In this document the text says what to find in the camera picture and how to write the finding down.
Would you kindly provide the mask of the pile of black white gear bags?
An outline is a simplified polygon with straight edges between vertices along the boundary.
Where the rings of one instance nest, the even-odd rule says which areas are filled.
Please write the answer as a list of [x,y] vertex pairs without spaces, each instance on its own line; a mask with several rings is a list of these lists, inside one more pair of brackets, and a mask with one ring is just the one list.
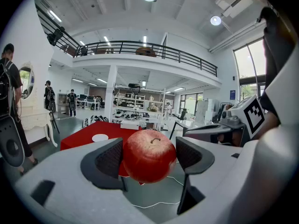
[[107,117],[103,117],[103,116],[96,116],[96,115],[92,115],[90,118],[85,118],[82,122],[82,128],[88,127],[89,125],[95,123],[95,122],[109,122],[109,119]]

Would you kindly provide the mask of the white ornate dresser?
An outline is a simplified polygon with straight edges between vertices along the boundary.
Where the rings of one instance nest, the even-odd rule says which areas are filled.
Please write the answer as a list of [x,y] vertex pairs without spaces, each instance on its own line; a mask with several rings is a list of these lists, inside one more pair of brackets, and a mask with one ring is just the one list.
[[31,92],[27,98],[21,98],[18,104],[23,129],[29,131],[35,127],[42,127],[47,141],[51,141],[53,146],[57,147],[53,136],[50,111],[44,108],[44,88],[41,75],[35,70],[30,61],[25,62],[21,68],[29,68],[33,73],[29,76],[29,81],[34,80]]

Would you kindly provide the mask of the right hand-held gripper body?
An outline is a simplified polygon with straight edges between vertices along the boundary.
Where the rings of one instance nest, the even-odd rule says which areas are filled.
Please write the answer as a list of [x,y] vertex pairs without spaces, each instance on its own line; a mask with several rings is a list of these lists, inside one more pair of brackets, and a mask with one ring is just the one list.
[[264,112],[256,95],[245,98],[221,115],[223,125],[232,131],[242,130],[240,146],[244,146],[258,133],[264,121]]

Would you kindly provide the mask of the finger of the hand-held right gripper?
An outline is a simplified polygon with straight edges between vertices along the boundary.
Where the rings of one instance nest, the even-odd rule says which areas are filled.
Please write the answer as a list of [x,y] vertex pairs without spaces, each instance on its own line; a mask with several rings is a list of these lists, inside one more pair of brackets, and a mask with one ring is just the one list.
[[217,123],[217,124],[205,125],[201,127],[189,128],[185,131],[183,136],[184,137],[210,137],[211,135],[230,133],[235,129],[241,129],[242,127],[243,127],[243,123],[237,125]]

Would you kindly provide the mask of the white pillar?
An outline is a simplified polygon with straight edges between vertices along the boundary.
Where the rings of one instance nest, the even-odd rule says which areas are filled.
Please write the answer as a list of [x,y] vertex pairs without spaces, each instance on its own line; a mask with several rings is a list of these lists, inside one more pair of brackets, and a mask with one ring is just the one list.
[[108,74],[108,80],[107,80],[104,116],[108,118],[109,121],[111,121],[111,111],[112,111],[113,99],[114,99],[113,91],[114,91],[116,77],[117,77],[117,70],[118,68],[116,65],[111,65]]

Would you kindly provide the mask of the white rectangular box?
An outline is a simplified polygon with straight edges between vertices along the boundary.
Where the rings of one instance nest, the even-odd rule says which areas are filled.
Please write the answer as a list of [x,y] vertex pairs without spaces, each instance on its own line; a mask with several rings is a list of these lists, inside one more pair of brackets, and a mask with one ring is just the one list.
[[139,130],[139,121],[122,120],[122,129]]

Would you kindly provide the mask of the white round plate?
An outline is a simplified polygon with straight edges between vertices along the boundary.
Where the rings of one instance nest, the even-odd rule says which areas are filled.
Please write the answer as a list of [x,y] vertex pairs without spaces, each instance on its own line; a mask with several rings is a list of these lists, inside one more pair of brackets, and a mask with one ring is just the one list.
[[96,134],[92,137],[93,142],[99,142],[99,141],[104,141],[108,140],[109,137],[106,134]]

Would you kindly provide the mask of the person's black clothing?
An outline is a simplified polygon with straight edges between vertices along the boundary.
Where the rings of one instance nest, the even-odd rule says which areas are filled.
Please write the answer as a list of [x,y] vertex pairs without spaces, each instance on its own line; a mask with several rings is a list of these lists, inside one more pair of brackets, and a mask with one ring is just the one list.
[[267,112],[288,123],[299,120],[299,48],[281,18],[270,7],[264,7],[258,21],[265,20],[263,45],[266,57],[265,90],[260,97],[260,104]]

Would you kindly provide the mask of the red apple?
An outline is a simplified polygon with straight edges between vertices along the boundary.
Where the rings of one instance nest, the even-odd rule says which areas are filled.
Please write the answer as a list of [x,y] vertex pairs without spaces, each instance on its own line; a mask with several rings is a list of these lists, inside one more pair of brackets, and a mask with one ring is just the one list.
[[123,168],[140,185],[163,180],[175,167],[176,148],[156,130],[140,130],[123,145]]

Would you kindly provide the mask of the tall window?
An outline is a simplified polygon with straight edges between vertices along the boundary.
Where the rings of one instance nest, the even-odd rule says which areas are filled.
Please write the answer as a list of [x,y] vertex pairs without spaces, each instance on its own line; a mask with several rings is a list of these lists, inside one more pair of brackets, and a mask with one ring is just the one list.
[[254,94],[261,96],[265,89],[266,74],[263,39],[234,50],[234,56],[239,75],[240,100]]

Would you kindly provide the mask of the white shelving unit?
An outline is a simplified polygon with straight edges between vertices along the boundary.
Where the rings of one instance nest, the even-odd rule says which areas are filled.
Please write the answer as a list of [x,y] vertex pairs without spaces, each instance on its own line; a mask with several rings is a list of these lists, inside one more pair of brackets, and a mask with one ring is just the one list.
[[[111,111],[111,122],[120,124],[122,120],[139,121],[139,126],[143,129],[160,131],[163,126],[165,95],[166,90],[116,88]],[[152,103],[156,104],[158,112],[149,110]],[[116,118],[114,114],[117,110],[125,111],[124,117]]]

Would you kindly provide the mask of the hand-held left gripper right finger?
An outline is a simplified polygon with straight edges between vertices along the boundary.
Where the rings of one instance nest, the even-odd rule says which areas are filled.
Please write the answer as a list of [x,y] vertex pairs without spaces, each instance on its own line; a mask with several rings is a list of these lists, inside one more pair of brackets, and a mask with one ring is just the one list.
[[228,179],[240,147],[176,138],[177,164],[161,182],[161,224],[219,224],[237,194]]

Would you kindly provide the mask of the oval dresser mirror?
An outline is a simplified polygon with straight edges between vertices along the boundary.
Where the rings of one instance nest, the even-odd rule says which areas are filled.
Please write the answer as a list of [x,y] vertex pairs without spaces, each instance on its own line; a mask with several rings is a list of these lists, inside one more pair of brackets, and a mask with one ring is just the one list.
[[35,75],[33,70],[30,67],[22,67],[19,70],[20,77],[21,77],[21,82],[22,82],[22,87],[21,87],[21,98],[22,99],[27,99],[34,87],[35,83]]

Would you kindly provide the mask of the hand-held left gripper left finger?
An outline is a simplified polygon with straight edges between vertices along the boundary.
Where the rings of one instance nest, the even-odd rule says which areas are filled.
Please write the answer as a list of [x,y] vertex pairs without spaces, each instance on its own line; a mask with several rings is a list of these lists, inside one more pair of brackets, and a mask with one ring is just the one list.
[[121,138],[67,149],[32,168],[14,189],[45,224],[154,224],[124,196],[121,160]]

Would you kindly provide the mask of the person's right forearm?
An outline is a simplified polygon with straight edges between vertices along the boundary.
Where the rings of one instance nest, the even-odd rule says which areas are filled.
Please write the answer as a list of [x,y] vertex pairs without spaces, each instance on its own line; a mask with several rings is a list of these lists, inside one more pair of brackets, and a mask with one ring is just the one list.
[[265,121],[263,122],[261,129],[256,133],[252,140],[260,139],[266,132],[275,127],[278,127],[279,125],[280,121],[278,117],[271,111],[268,111],[265,115]]

